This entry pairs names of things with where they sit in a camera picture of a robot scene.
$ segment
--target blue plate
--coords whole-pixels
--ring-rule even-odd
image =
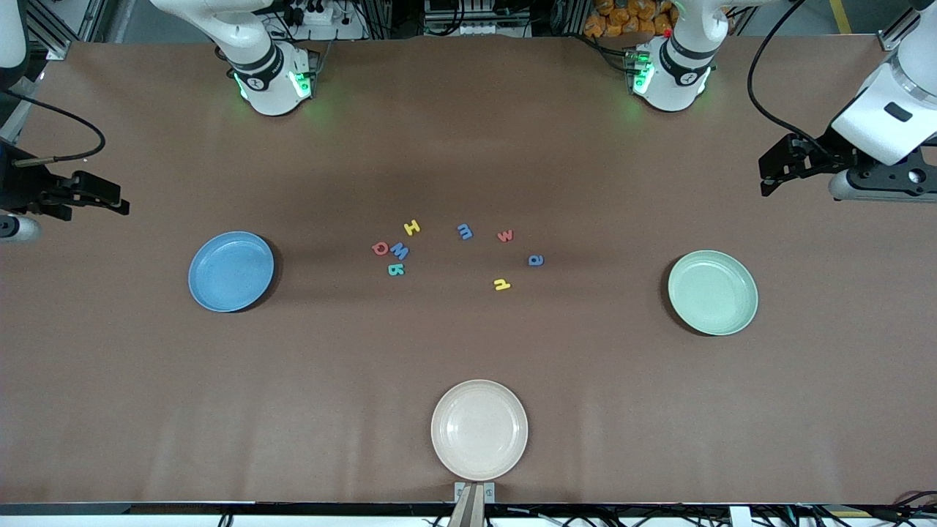
[[[205,309],[228,313],[263,295],[274,279],[274,253],[260,236],[234,231],[203,245],[188,268],[188,290]]]

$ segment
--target green plate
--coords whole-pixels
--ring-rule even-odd
[[[758,288],[749,270],[717,250],[697,250],[679,259],[667,292],[680,318],[709,335],[741,331],[758,310]]]

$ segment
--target brown table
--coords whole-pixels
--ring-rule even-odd
[[[132,213],[79,210],[0,248],[2,499],[447,499],[430,416],[479,377],[529,416],[502,501],[937,486],[937,207],[834,203],[825,177],[762,198],[756,161],[783,130],[745,96],[758,43],[730,38],[676,114],[573,40],[340,43],[318,98],[279,118],[210,46],[76,46],[40,95],[109,142],[60,170],[119,183]],[[819,133],[880,59],[871,37],[779,38],[756,87]],[[22,146],[92,140],[35,111]],[[370,247],[412,218],[407,274],[388,277]],[[239,229],[275,244],[282,276],[215,314],[186,271]],[[758,282],[737,335],[669,312],[668,266],[699,248]]]

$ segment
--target plate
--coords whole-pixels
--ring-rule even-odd
[[[215,236],[188,268],[188,290],[205,309],[244,309],[263,295],[274,278],[274,254],[260,236],[235,231]]]
[[[680,318],[709,335],[741,331],[758,310],[758,288],[749,270],[717,250],[697,250],[679,259],[667,292]]]
[[[488,481],[506,474],[524,454],[527,413],[501,384],[465,381],[439,400],[430,431],[447,469],[467,481]]]

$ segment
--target plate rim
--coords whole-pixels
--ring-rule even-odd
[[[516,403],[517,408],[520,409],[518,421],[521,425],[520,429],[521,429],[521,433],[523,434],[523,437],[522,437],[523,441],[521,442],[522,446],[517,453],[517,459],[515,459],[510,465],[508,465],[507,468],[505,468],[504,470],[500,472],[492,473],[492,474],[485,474],[486,476],[485,478],[474,478],[474,477],[466,475],[466,473],[462,471],[457,471],[450,463],[446,462],[446,459],[440,454],[439,444],[436,439],[436,435],[437,435],[436,429],[442,418],[440,415],[441,410],[442,410],[441,408],[442,402],[445,401],[450,396],[450,394],[452,394],[454,391],[460,390],[460,389],[464,390],[467,385],[473,385],[473,384],[485,384],[485,385],[495,388],[498,391],[502,391],[504,394],[508,395],[510,400]],[[440,397],[439,401],[437,401],[436,407],[433,409],[433,416],[430,419],[430,423],[429,423],[430,441],[433,443],[433,450],[436,452],[436,457],[439,459],[439,462],[441,462],[443,466],[445,466],[446,469],[449,470],[449,472],[459,477],[463,477],[469,481],[491,481],[493,479],[499,478],[507,474],[508,472],[510,472],[511,469],[513,469],[517,465],[517,463],[521,460],[521,458],[524,457],[524,452],[527,451],[528,436],[529,436],[529,422],[528,422],[528,417],[527,417],[527,409],[524,408],[524,403],[521,402],[521,399],[517,397],[517,394],[511,391],[510,388],[508,388],[504,384],[498,383],[497,381],[491,381],[489,379],[469,379],[467,381],[463,381],[459,384],[456,384],[455,386],[446,390],[446,393],[442,394],[442,397]]]
[[[752,291],[753,301],[754,301],[752,309],[751,309],[751,314],[747,316],[747,320],[745,321],[745,323],[740,325],[737,329],[734,329],[728,332],[724,332],[724,331],[713,332],[713,331],[704,329],[703,327],[699,327],[698,325],[693,324],[692,322],[688,321],[686,316],[684,316],[684,313],[680,312],[680,308],[677,306],[677,303],[674,302],[674,286],[675,286],[674,281],[675,281],[675,273],[677,269],[680,267],[681,264],[684,264],[689,259],[697,258],[700,256],[706,256],[706,255],[718,255],[719,257],[728,259],[731,262],[735,262],[741,268],[741,270],[744,271],[745,276],[743,276],[743,278],[747,277],[749,279],[749,282],[751,283],[751,291]],[[709,258],[709,260],[711,262],[715,262],[715,259],[713,258]],[[687,325],[689,325],[693,329],[700,331],[702,333],[706,333],[707,335],[712,335],[714,337],[726,337],[726,336],[734,335],[735,333],[738,333],[739,331],[748,327],[749,324],[751,324],[751,321],[755,319],[755,315],[758,313],[758,302],[759,302],[758,284],[755,282],[755,278],[751,275],[751,271],[749,271],[749,268],[746,267],[745,264],[740,262],[738,258],[732,256],[731,254],[727,254],[720,250],[715,250],[711,248],[703,248],[703,249],[695,250],[692,252],[688,252],[687,254],[684,254],[680,259],[678,259],[674,263],[673,267],[671,267],[670,269],[670,274],[667,277],[667,296],[670,299],[671,307],[673,307],[674,311],[677,312],[677,316],[680,317],[680,320],[685,322]]]
[[[270,273],[269,273],[270,276],[264,278],[264,281],[266,283],[263,286],[263,291],[260,292],[257,298],[254,298],[247,304],[240,306],[238,308],[235,308],[235,309],[219,309],[219,308],[207,305],[205,302],[202,301],[201,298],[199,298],[197,294],[195,294],[194,283],[195,283],[196,267],[197,267],[197,264],[200,264],[205,261],[205,258],[207,256],[206,254],[204,254],[207,250],[206,248],[212,245],[212,243],[217,241],[219,238],[233,237],[233,236],[242,236],[244,238],[247,238],[249,241],[254,242],[258,247],[263,248],[265,256],[270,260]],[[232,313],[234,311],[238,311],[240,309],[244,309],[244,308],[251,306],[254,302],[257,302],[258,299],[260,299],[260,297],[263,296],[264,293],[266,293],[266,291],[270,288],[271,282],[273,282],[274,280],[275,267],[276,267],[276,261],[274,258],[274,252],[270,248],[270,244],[268,244],[266,240],[264,240],[262,237],[258,236],[257,234],[254,234],[248,231],[227,231],[226,233],[221,233],[221,234],[217,234],[213,236],[210,240],[202,244],[199,250],[196,251],[195,256],[192,257],[192,262],[189,263],[188,265],[188,292],[192,296],[192,298],[196,301],[197,304],[199,304],[205,309],[208,309],[209,311],[213,311],[215,313]]]

